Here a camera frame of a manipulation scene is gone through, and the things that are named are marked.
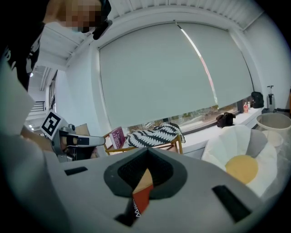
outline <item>black and white pillow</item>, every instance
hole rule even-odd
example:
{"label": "black and white pillow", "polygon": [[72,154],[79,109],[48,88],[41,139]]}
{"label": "black and white pillow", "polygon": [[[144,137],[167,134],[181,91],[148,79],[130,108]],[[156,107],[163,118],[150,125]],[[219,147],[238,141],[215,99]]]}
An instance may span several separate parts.
{"label": "black and white pillow", "polygon": [[161,123],[153,130],[140,130],[127,137],[130,147],[155,147],[173,141],[180,134],[182,143],[185,138],[178,125],[171,122]]}

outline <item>black sticker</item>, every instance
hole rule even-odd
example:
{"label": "black sticker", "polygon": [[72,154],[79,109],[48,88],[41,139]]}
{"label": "black sticker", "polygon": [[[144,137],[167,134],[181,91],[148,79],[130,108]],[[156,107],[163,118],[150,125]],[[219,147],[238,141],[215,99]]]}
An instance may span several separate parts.
{"label": "black sticker", "polygon": [[47,116],[45,122],[41,126],[41,128],[50,136],[53,135],[53,133],[56,130],[56,127],[58,126],[60,122],[60,118],[55,115],[53,112],[50,112]]}

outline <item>railing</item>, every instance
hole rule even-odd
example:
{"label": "railing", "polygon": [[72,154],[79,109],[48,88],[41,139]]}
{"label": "railing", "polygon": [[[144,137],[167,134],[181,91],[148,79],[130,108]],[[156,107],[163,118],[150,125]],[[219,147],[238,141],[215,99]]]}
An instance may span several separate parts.
{"label": "railing", "polygon": [[36,101],[30,112],[44,111],[44,110],[45,110],[45,102]]}

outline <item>pink book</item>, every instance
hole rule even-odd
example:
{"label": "pink book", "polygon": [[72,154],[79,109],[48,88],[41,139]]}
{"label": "pink book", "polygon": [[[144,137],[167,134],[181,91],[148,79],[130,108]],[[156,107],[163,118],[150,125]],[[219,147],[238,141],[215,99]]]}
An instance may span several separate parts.
{"label": "pink book", "polygon": [[124,136],[124,133],[122,131],[122,128],[118,127],[118,129],[119,129],[119,135],[120,135],[120,139],[121,139],[121,144],[123,145],[125,143],[125,136]]}
{"label": "pink book", "polygon": [[121,127],[118,127],[109,134],[114,149],[119,149],[123,146],[122,137],[124,137],[124,135],[120,130],[122,131]]}

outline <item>red object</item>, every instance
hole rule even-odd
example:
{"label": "red object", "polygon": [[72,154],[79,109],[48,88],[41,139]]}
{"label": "red object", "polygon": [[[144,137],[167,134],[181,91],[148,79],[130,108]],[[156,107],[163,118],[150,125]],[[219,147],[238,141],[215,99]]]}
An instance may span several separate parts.
{"label": "red object", "polygon": [[245,103],[244,105],[244,113],[248,113],[249,112],[249,107],[248,105]]}
{"label": "red object", "polygon": [[133,194],[133,199],[134,202],[133,204],[136,203],[137,209],[139,211],[140,214],[142,214],[144,212],[144,210],[147,208],[148,204],[149,204],[149,199],[150,199],[150,191],[153,189],[154,187],[151,185],[135,194]]}

